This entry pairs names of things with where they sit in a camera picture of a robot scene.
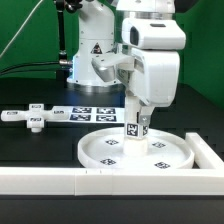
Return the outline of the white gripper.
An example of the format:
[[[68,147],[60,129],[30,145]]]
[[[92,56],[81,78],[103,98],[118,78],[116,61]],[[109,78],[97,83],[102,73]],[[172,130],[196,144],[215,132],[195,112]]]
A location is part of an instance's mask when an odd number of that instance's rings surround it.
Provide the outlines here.
[[[180,58],[175,51],[132,49],[130,55],[106,53],[95,56],[92,66],[104,81],[117,78],[147,106],[138,112],[138,124],[148,126],[154,107],[168,107],[174,100]]]

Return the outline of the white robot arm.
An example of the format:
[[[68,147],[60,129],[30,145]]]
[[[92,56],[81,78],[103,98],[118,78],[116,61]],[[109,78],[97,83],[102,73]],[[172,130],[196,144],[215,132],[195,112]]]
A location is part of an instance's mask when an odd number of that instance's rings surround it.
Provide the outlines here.
[[[83,0],[79,48],[68,83],[88,91],[124,85],[125,121],[148,125],[172,103],[186,36],[173,19],[175,0]]]

